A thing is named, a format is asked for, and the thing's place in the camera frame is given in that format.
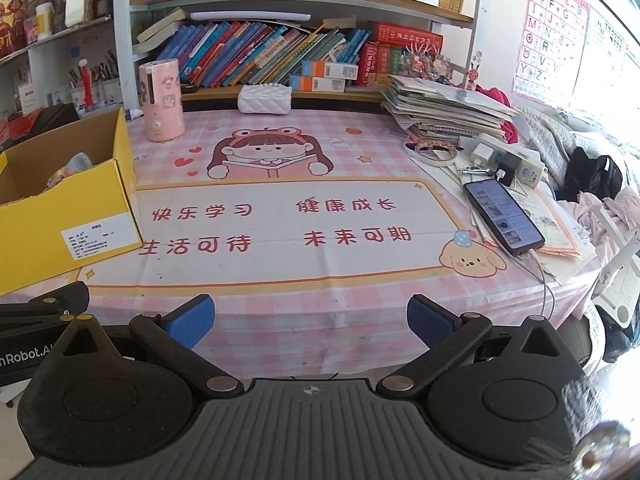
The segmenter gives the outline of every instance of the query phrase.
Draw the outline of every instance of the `charging cable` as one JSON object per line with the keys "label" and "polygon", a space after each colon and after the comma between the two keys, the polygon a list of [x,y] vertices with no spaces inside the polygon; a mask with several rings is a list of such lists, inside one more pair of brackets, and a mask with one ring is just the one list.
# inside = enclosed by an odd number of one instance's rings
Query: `charging cable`
{"label": "charging cable", "polygon": [[[529,249],[529,251],[527,251],[527,254],[529,255],[529,257],[538,266],[538,270],[540,270],[540,276],[536,276],[533,272],[531,272],[529,269],[527,269],[527,267],[524,265],[524,263],[519,258],[514,258],[513,261],[515,261],[522,269],[526,270],[531,276],[533,276],[534,278],[536,278],[537,280],[540,280],[540,282],[542,282],[544,295],[542,297],[542,309],[540,311],[540,316],[546,317],[547,319],[551,319],[551,316],[553,316],[554,311],[556,310],[556,296],[554,295],[553,291],[551,290],[551,288],[546,283],[545,271],[542,270],[542,265],[540,264],[540,260],[538,259],[538,255],[536,254],[536,251],[534,251],[533,249]],[[551,299],[553,300],[553,303],[551,304],[551,313],[549,313],[548,317],[545,316],[546,292],[547,291],[549,291],[549,294],[551,295]]]}

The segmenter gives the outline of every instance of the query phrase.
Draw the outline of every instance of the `pink cloth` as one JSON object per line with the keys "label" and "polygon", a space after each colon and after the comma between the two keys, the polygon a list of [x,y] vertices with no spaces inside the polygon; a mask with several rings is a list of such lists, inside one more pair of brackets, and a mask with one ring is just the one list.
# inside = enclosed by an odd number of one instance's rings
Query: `pink cloth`
{"label": "pink cloth", "polygon": [[[489,96],[491,99],[494,99],[499,103],[502,103],[503,105],[511,108],[511,104],[509,102],[508,97],[505,95],[505,93],[501,90],[498,90],[495,87],[491,88],[490,90],[485,90],[480,85],[476,85],[476,91],[486,96]],[[513,123],[510,123],[509,121],[504,121],[502,123],[501,128],[504,131],[504,138],[507,144],[515,144],[516,142],[518,142],[518,130],[513,125]]]}

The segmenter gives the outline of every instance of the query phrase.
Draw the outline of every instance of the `metal screw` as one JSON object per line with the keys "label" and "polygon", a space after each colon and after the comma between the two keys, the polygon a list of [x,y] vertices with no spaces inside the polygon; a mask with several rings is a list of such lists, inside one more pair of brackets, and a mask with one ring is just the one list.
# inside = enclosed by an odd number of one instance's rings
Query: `metal screw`
{"label": "metal screw", "polygon": [[228,375],[219,375],[207,381],[207,388],[212,392],[231,392],[237,387],[238,380]]}
{"label": "metal screw", "polygon": [[404,375],[391,375],[382,379],[382,385],[392,392],[405,392],[414,387],[414,382]]}

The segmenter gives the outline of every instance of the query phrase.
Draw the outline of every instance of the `yellow cardboard box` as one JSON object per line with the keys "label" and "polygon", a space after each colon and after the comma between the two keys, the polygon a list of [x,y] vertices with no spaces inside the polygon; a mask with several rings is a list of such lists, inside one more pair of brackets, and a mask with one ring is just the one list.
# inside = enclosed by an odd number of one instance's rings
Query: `yellow cardboard box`
{"label": "yellow cardboard box", "polygon": [[[94,166],[47,189],[79,152]],[[0,294],[140,247],[135,192],[122,110],[0,153]]]}

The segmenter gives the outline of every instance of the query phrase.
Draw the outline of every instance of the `headband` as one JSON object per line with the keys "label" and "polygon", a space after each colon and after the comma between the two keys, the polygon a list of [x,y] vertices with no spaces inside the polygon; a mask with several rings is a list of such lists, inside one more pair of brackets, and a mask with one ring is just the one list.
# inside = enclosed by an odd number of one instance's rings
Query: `headband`
{"label": "headband", "polygon": [[231,136],[233,140],[228,144],[229,146],[235,146],[240,140],[245,139],[247,137],[256,137],[259,135],[282,135],[286,137],[291,137],[300,142],[300,144],[304,144],[306,141],[300,135],[302,132],[297,128],[280,128],[277,130],[236,130]]}

